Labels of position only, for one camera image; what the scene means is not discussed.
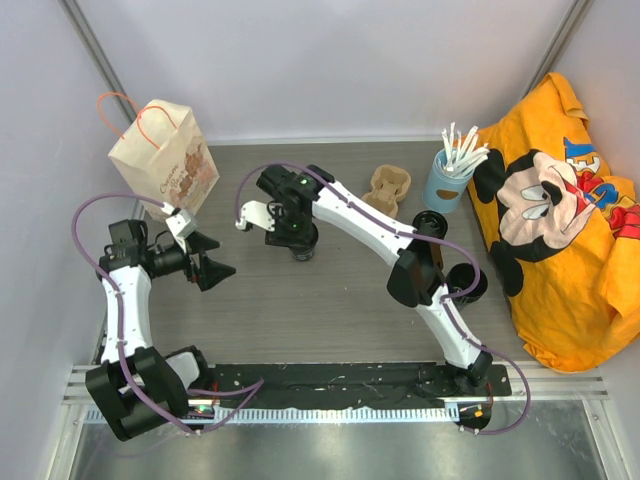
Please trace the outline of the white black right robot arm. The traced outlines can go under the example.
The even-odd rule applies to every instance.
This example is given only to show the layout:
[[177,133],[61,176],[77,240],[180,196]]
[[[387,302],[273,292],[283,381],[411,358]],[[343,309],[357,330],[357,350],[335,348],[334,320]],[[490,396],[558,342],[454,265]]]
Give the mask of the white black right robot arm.
[[454,303],[458,296],[450,291],[436,260],[443,240],[376,211],[314,165],[300,173],[269,165],[256,184],[271,200],[246,203],[236,224],[239,229],[262,228],[266,244],[288,249],[298,261],[311,259],[315,252],[316,221],[349,234],[390,267],[388,293],[415,310],[429,327],[444,353],[455,389],[472,395],[487,384],[493,357],[471,333]]

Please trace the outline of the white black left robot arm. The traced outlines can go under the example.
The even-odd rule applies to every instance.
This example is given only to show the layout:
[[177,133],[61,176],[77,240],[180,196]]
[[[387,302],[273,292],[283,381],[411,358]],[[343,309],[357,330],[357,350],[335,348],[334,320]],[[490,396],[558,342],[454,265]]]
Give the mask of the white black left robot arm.
[[109,227],[111,242],[99,260],[107,297],[106,344],[85,385],[116,438],[128,441],[189,412],[189,397],[205,397],[213,375],[194,346],[161,355],[151,338],[149,297],[153,280],[174,273],[208,291],[235,275],[234,267],[211,260],[216,240],[197,231],[183,243],[151,244],[143,220]]

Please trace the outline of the cream paper bag orange handles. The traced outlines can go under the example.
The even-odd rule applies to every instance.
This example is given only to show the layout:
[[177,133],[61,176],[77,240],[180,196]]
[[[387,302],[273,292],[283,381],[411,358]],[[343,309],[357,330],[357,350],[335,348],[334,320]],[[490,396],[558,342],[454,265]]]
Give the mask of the cream paper bag orange handles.
[[134,193],[197,213],[220,173],[192,108],[154,99],[135,111],[126,131],[111,128],[109,159]]

